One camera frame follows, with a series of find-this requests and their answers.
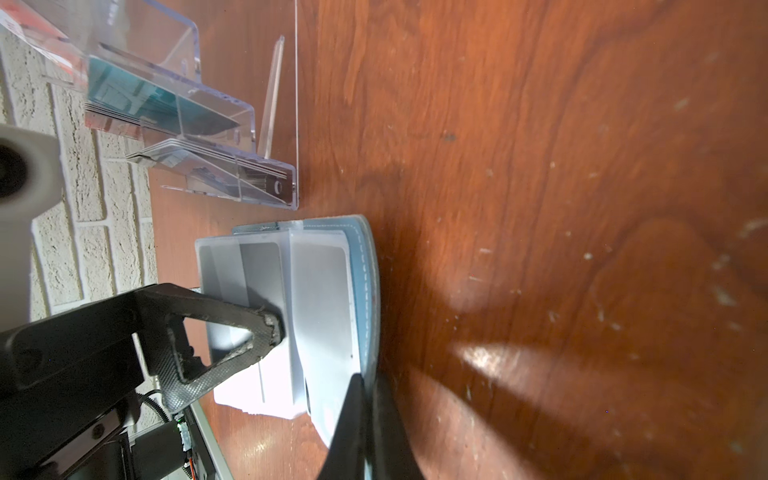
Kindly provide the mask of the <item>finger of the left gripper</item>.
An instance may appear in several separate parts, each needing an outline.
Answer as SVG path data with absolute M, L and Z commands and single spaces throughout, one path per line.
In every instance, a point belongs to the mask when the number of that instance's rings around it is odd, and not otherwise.
M 280 314 L 230 303 L 171 283 L 134 292 L 143 356 L 164 406 L 181 412 L 284 339 Z

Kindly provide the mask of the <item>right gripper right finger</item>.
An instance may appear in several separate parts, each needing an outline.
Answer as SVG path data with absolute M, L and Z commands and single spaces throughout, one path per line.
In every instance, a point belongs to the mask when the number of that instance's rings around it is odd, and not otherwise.
M 370 411 L 369 462 L 373 479 L 422 479 L 387 379 L 378 376 Z

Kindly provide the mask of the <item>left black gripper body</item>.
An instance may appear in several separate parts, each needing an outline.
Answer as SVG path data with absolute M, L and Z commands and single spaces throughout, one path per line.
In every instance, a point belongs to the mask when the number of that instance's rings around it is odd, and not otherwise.
M 120 294 L 1 335 L 1 476 L 64 479 L 138 415 L 139 298 Z

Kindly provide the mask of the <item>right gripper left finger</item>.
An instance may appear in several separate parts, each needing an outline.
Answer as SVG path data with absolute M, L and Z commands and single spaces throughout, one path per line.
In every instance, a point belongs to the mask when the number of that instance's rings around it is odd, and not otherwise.
M 367 414 L 363 378 L 354 374 L 318 480 L 365 477 Z

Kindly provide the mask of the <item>grey card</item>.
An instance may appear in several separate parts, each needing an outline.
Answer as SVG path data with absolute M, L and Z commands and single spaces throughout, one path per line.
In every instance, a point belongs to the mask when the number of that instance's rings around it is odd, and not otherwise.
M 211 237 L 197 240 L 195 248 L 202 293 L 284 318 L 286 294 L 277 243 Z

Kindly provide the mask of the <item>blue leather card holder wallet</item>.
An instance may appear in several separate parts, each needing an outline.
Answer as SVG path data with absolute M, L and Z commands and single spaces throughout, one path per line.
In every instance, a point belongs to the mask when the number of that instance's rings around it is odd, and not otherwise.
M 213 390 L 217 404 L 251 415 L 308 415 L 332 442 L 350 378 L 376 375 L 380 281 L 367 219 L 346 215 L 237 227 L 243 242 L 281 251 L 285 337 L 263 360 Z

